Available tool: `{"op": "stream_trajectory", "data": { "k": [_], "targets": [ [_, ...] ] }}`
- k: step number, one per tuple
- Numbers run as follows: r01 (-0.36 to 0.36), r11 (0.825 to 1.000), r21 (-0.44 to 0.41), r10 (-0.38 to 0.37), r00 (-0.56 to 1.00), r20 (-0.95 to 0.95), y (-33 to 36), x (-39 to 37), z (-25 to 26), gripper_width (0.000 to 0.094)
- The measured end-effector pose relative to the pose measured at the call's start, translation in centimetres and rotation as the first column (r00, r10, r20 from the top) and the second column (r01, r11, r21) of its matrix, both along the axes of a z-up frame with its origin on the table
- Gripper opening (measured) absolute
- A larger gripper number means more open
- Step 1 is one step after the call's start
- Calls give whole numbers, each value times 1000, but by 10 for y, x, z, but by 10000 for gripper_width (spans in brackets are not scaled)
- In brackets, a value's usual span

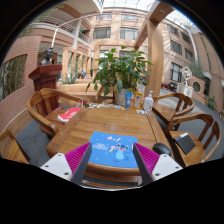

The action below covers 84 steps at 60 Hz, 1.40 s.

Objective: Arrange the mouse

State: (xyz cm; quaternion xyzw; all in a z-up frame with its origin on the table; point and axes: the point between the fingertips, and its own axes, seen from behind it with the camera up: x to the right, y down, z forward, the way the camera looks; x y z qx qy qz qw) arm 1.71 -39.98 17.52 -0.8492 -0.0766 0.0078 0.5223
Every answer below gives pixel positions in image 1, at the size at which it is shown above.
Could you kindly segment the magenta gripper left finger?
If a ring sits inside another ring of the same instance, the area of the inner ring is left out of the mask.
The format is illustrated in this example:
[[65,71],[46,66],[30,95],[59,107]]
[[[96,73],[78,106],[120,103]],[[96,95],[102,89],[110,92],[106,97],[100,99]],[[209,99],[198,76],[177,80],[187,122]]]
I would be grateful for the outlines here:
[[69,153],[57,153],[41,169],[80,185],[91,153],[91,143],[86,143]]

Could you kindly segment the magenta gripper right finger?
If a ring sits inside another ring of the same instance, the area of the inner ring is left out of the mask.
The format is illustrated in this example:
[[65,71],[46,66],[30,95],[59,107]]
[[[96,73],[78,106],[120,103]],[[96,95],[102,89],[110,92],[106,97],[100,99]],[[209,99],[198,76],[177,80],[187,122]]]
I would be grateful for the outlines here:
[[148,149],[138,143],[133,145],[133,154],[140,170],[142,186],[148,185],[182,169],[171,158],[171,155],[159,155],[153,149]]

